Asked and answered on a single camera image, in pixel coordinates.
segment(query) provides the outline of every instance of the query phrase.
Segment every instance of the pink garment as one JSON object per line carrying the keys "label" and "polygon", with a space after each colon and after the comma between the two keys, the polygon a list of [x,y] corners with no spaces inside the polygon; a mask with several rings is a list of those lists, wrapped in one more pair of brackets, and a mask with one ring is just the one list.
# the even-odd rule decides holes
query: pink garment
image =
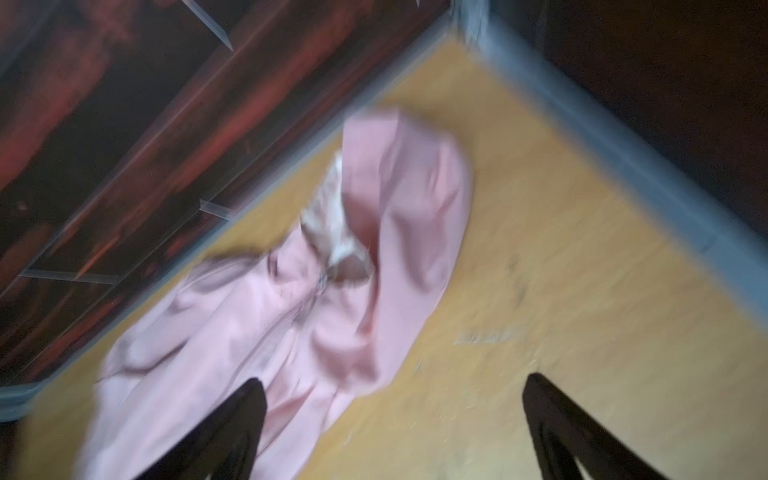
{"label": "pink garment", "polygon": [[79,475],[138,476],[257,377],[268,411],[251,478],[295,477],[402,365],[448,285],[471,190],[450,137],[398,111],[348,120],[281,246],[202,263],[115,343]]}

